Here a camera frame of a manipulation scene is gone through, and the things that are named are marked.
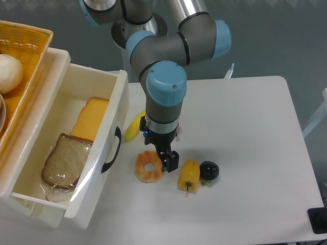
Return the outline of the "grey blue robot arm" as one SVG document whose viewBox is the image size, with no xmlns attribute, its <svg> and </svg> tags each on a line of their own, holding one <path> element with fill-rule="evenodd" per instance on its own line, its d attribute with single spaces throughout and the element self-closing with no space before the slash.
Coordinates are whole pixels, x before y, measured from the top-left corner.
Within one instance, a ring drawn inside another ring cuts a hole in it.
<svg viewBox="0 0 327 245">
<path fill-rule="evenodd" d="M 124 49 L 146 95 L 140 120 L 145 144 L 155 146 L 162 170 L 178 168 L 179 155 L 171 149 L 186 95 L 185 66 L 226 54 L 231 33 L 214 20 L 204 1 L 170 1 L 178 32 L 160 35 L 152 1 L 80 1 L 94 26 L 122 24 Z"/>
</svg>

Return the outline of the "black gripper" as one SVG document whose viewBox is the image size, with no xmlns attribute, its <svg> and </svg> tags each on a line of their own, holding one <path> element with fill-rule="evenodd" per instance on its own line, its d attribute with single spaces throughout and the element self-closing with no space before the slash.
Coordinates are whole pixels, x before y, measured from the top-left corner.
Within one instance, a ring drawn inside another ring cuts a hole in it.
<svg viewBox="0 0 327 245">
<path fill-rule="evenodd" d="M 141 117 L 139 128 L 145 138 L 145 145 L 153 144 L 155 146 L 162 164 L 161 171 L 170 173 L 178 169 L 179 154 L 171 150 L 171 143 L 177 135 L 177 128 L 164 134 L 156 133 L 147 127 L 145 116 Z"/>
</svg>

